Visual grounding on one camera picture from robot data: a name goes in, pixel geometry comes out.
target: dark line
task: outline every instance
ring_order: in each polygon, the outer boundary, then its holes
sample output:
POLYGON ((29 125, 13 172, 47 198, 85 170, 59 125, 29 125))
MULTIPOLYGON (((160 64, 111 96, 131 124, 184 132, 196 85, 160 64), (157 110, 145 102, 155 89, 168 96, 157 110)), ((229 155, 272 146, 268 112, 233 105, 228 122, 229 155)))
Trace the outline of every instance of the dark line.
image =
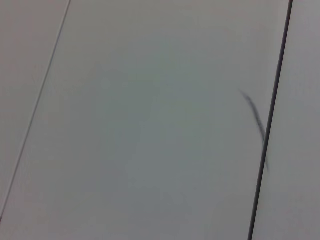
MULTIPOLYGON (((242 96, 244 97, 244 99, 248 102, 249 106, 251 107, 251 110, 252 110, 254 118, 255 118, 255 122, 258 125, 259 130, 260 130, 260 135, 262 138, 262 146, 263 146, 264 141, 265 141, 266 131, 265 131, 264 125, 262 124, 258 109, 257 109, 254 101, 252 101, 251 97, 249 97, 249 95, 247 95, 245 92, 243 92, 241 90, 239 90, 239 91, 242 94, 242 96)), ((265 166, 266 166, 266 169, 269 171, 268 159, 265 160, 265 166)))
POLYGON ((293 0, 289 0, 288 10, 286 13, 284 32, 283 32, 283 37, 282 37, 282 43, 281 43, 281 50, 280 50, 280 55, 279 55, 279 61, 278 61, 278 66, 277 66, 276 74, 275 74, 275 81, 274 81, 274 87, 273 87, 273 93, 272 93, 272 99, 271 99, 271 105, 270 105, 269 118, 268 118, 268 123, 266 126, 265 140, 264 140, 263 149, 262 149, 259 175, 258 175, 258 179, 257 179, 257 183, 256 183, 256 191, 255 191, 254 202, 253 202, 253 209, 252 209, 252 215, 251 215, 251 221, 250 221, 250 227, 249 227, 248 240, 252 240, 252 237, 254 234, 254 227, 255 227, 255 222, 256 222, 259 195, 260 195, 260 190, 261 190, 262 177, 264 174, 264 166, 265 166, 265 161, 266 161, 266 156, 267 156, 267 149, 268 149, 268 143, 269 143, 269 137, 270 137, 270 131, 271 131, 271 124, 272 124, 272 119, 273 119, 274 111, 275 111, 281 68, 282 68, 282 63, 283 63, 284 55, 285 55, 285 48, 286 48, 286 41, 287 41, 287 36, 288 36, 288 29, 289 29, 289 22, 290 22, 290 16, 291 16, 291 11, 292 11, 292 5, 293 5, 293 0))
POLYGON ((18 170, 18 167, 19 167, 19 163, 20 163, 20 161, 21 161, 21 157, 22 157, 22 154, 23 154, 24 149, 25 149, 25 146, 26 146, 27 138, 28 138, 28 136, 29 136, 29 132, 30 132, 31 126, 32 126, 33 120, 34 120, 34 118, 35 118, 36 110, 37 110, 37 107, 38 107, 38 105, 39 105, 39 101, 40 101, 40 98, 41 98, 41 95, 42 95, 42 92, 43 92, 43 89, 44 89, 44 86, 45 86, 45 83, 46 83, 46 80, 47 80, 47 77, 48 77, 48 74, 49 74, 49 70, 50 70, 50 67, 51 67, 51 65, 52 65, 52 62, 53 62, 53 59, 54 59, 54 56, 55 56, 55 52, 56 52, 56 49, 57 49, 58 41, 59 41, 59 38, 60 38, 60 36, 61 36, 61 32, 62 32, 64 23, 65 23, 65 20, 66 20, 66 16, 67 16, 67 12, 68 12, 70 3, 71 3, 71 0, 68 0, 67 5, 66 5, 66 8, 65 8, 65 10, 64 10, 64 14, 63 14, 63 17, 62 17, 62 21, 61 21, 61 24, 60 24, 60 27, 59 27, 59 30, 58 30, 58 33, 57 33, 57 36, 56 36, 56 40, 55 40, 55 43, 54 43, 54 46, 53 46, 53 50, 52 50, 52 53, 51 53, 51 56, 50 56, 49 64, 48 64, 48 67, 47 67, 47 69, 46 69, 46 72, 45 72, 45 75, 44 75, 44 78, 43 78, 43 81, 42 81, 42 85, 41 85, 39 94, 38 94, 38 96, 37 96, 35 105, 34 105, 33 110, 32 110, 32 115, 31 115, 31 118, 30 118, 30 121, 29 121, 29 125, 28 125, 27 130, 26 130, 25 136, 24 136, 24 138, 23 138, 22 146, 21 146, 21 148, 20 148, 17 161, 16 161, 16 163, 15 163, 14 172, 13 172, 13 175, 12 175, 12 178, 11 178, 11 181, 10 181, 10 184, 9 184, 9 188, 8 188, 8 190, 7 190, 7 192, 6 192, 5 199, 4 199, 4 203, 3 203, 3 205, 2 205, 2 207, 1 207, 1 209, 0 209, 0 211, 1 211, 1 212, 0 212, 0 213, 1 213, 0 219, 1 219, 1 220, 2 220, 2 217, 3 217, 3 214, 4 214, 5 208, 6 208, 7 203, 8 203, 9 195, 10 195, 10 192, 11 192, 11 189, 12 189, 12 186, 13 186, 13 183, 14 183, 14 179, 15 179, 16 174, 17 174, 17 170, 18 170))

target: white surface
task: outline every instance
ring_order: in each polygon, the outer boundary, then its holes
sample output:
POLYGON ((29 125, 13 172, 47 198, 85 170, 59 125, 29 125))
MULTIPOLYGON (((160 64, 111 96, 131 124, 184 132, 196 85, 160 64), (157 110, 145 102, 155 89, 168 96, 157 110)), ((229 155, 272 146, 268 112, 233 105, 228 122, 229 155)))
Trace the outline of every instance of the white surface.
POLYGON ((73 1, 0 239, 246 239, 287 4, 73 1))
POLYGON ((67 0, 0 1, 0 211, 66 5, 67 0))
POLYGON ((293 2, 254 239, 320 238, 319 9, 293 2))

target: white wall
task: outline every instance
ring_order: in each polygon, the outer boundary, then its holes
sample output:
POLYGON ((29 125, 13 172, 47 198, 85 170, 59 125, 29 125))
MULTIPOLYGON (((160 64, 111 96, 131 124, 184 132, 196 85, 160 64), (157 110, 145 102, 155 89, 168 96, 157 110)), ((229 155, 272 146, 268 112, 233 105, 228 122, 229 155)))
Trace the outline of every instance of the white wall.
POLYGON ((294 1, 255 239, 320 238, 320 2, 294 1))
POLYGON ((0 239, 246 239, 287 5, 73 1, 0 239))
POLYGON ((66 6, 0 1, 0 215, 66 6))

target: white panel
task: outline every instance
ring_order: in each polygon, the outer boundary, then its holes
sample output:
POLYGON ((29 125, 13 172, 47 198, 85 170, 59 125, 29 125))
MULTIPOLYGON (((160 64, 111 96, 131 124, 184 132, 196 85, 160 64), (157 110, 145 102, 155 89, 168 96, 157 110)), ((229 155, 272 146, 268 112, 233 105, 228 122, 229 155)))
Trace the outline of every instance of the white panel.
POLYGON ((0 1, 0 211, 66 6, 67 0, 0 1))
POLYGON ((254 239, 320 238, 320 2, 293 1, 254 239))
POLYGON ((287 6, 72 2, 0 239, 246 239, 287 6))

